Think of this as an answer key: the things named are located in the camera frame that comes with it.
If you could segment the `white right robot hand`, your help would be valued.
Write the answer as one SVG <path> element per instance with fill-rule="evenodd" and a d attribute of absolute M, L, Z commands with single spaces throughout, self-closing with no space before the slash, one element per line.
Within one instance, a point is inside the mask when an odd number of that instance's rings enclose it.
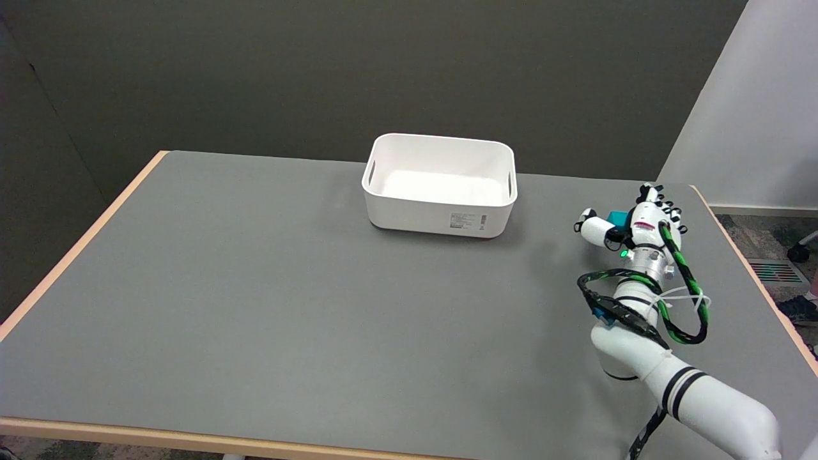
<path fill-rule="evenodd" d="M 681 208 L 663 194 L 664 186 L 649 183 L 640 186 L 636 204 L 628 212 L 613 211 L 608 218 L 592 208 L 582 212 L 573 230 L 585 241 L 611 251 L 637 247 L 665 247 L 666 239 L 681 247 L 687 227 L 681 222 Z"/>

